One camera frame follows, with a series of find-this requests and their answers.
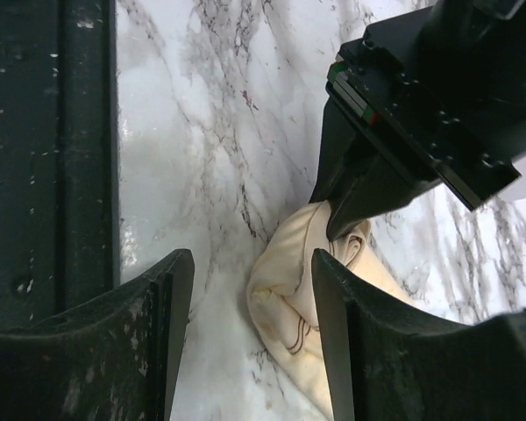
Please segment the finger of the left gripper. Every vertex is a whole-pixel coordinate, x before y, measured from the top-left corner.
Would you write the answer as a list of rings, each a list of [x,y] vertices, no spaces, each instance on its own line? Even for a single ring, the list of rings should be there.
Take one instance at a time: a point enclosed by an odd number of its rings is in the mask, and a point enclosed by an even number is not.
[[[337,96],[330,96],[324,106],[318,171],[309,200],[311,203],[325,200],[346,203],[350,201],[352,188],[358,180],[359,159],[352,149],[358,142],[359,128],[346,111]]]
[[[336,204],[328,200],[331,215],[326,232],[331,241],[346,235],[366,219],[407,206],[440,183],[436,172],[414,153],[352,150],[359,159],[358,180],[350,201]]]

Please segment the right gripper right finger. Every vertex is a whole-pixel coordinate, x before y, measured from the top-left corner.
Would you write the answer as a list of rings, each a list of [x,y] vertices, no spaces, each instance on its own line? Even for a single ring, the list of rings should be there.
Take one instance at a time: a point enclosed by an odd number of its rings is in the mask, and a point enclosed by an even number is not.
[[[526,420],[526,310],[454,323],[322,249],[312,275],[335,419]]]

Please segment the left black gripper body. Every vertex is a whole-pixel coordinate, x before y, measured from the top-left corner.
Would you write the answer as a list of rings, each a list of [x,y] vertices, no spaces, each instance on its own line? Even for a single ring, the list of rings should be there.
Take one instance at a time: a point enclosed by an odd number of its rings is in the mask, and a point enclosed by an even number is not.
[[[476,209],[526,155],[526,1],[439,1],[371,24],[326,90],[359,128],[353,149],[414,153]]]

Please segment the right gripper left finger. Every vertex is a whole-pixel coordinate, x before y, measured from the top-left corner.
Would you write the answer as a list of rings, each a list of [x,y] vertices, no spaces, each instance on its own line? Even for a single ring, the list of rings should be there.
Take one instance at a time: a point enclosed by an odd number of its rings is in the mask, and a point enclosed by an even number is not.
[[[0,420],[167,420],[194,283],[188,249],[33,326],[0,332]]]

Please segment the beige underwear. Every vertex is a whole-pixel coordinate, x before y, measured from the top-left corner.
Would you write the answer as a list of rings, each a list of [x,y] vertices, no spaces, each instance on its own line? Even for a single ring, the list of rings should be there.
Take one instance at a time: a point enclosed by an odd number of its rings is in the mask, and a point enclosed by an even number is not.
[[[314,251],[327,251],[376,288],[411,302],[369,247],[370,222],[329,241],[330,215],[331,207],[323,201],[290,216],[256,261],[247,286],[249,312],[267,351],[328,419],[333,410],[311,274]]]

